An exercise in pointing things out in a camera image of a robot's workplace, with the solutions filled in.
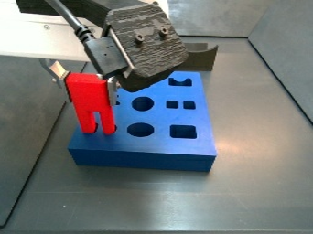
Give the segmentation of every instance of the blue block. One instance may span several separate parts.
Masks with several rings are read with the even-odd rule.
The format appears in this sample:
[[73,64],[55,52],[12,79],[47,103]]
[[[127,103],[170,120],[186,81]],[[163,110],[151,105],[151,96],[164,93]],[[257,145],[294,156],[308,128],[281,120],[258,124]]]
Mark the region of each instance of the blue block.
[[112,135],[100,127],[75,130],[68,151],[77,165],[210,170],[217,150],[199,73],[174,72],[135,93],[119,89],[114,113]]

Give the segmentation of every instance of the rectangular hole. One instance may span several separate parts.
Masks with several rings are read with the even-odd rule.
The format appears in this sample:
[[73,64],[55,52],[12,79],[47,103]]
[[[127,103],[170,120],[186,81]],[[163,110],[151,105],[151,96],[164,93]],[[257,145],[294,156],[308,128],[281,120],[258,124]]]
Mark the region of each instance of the rectangular hole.
[[178,101],[166,101],[166,108],[176,109],[178,108]]
[[194,101],[185,101],[183,102],[183,109],[194,110],[195,109],[195,103],[194,103]]
[[170,135],[172,138],[195,139],[195,127],[191,125],[171,125]]

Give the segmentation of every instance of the red block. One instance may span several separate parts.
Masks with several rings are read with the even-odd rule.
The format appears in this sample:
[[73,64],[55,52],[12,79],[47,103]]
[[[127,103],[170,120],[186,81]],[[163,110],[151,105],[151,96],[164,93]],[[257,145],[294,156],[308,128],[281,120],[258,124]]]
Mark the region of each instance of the red block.
[[94,133],[96,122],[94,112],[99,112],[104,134],[114,134],[115,121],[110,106],[107,80],[99,80],[95,74],[71,73],[65,85],[73,102],[80,129]]

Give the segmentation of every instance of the white panel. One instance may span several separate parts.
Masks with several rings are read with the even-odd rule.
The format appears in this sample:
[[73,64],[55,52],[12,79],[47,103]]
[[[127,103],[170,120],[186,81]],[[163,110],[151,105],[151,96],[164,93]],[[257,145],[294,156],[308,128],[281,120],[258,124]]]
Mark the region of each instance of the white panel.
[[[167,0],[159,0],[159,4],[168,12]],[[100,37],[102,29],[87,19],[79,20]],[[0,0],[0,28],[0,55],[88,61],[73,30],[60,16],[21,14],[16,1]]]

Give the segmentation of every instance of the black cable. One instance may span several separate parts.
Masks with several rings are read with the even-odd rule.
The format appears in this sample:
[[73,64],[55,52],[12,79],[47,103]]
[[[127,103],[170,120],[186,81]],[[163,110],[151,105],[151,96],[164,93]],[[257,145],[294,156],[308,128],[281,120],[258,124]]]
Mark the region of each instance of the black cable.
[[55,11],[60,14],[60,16],[64,18],[69,26],[73,28],[73,30],[79,30],[82,27],[82,23],[73,16],[72,12],[67,9],[64,4],[59,0],[45,0],[45,2],[52,6]]
[[76,17],[73,16],[72,12],[67,9],[64,4],[60,2],[60,0],[45,0],[45,2],[51,5],[51,7],[55,9],[55,11],[60,14],[60,16],[64,18],[69,26],[75,30],[75,34],[80,40],[82,43],[86,43],[87,41],[94,39],[94,35],[91,30],[87,26],[84,26]]

